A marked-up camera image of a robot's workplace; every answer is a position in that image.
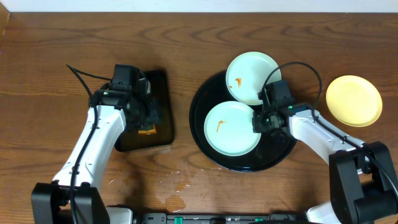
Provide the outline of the orange green scrub sponge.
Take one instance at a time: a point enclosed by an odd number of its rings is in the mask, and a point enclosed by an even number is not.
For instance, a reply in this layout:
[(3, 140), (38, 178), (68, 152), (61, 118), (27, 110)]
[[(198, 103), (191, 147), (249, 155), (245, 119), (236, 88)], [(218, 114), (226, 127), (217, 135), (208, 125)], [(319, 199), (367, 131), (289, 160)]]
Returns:
[(150, 134), (156, 134), (156, 126), (154, 124), (146, 124), (143, 125), (141, 128), (138, 130), (138, 134), (140, 135), (150, 135)]

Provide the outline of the yellow plate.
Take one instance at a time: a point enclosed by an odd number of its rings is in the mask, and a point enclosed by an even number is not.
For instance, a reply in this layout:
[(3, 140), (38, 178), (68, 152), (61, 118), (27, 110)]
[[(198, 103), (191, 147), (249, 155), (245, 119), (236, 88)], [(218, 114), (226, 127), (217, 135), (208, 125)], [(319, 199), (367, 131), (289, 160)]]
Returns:
[(325, 98), (330, 113), (348, 126), (369, 126), (382, 113), (379, 91), (359, 76), (345, 75), (334, 79), (326, 90)]

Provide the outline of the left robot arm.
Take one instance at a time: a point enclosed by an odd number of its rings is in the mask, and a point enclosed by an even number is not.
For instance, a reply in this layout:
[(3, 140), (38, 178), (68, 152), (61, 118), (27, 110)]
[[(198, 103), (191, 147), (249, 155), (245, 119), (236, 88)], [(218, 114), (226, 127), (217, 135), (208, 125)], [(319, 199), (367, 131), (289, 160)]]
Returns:
[(146, 93), (97, 90), (70, 157), (49, 184), (37, 183), (31, 202), (35, 223), (134, 223), (131, 208), (106, 207), (100, 196), (111, 151), (126, 128), (159, 120), (159, 101)]

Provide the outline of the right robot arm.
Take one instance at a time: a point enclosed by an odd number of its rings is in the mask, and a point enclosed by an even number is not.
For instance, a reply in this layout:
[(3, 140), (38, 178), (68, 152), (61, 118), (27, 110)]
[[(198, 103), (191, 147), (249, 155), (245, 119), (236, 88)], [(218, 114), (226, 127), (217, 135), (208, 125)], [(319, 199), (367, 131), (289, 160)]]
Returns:
[(302, 141), (328, 164), (330, 201), (308, 209), (308, 221), (372, 223), (397, 214), (397, 176), (385, 144), (347, 135), (307, 103), (276, 101), (255, 111), (252, 123), (256, 133)]

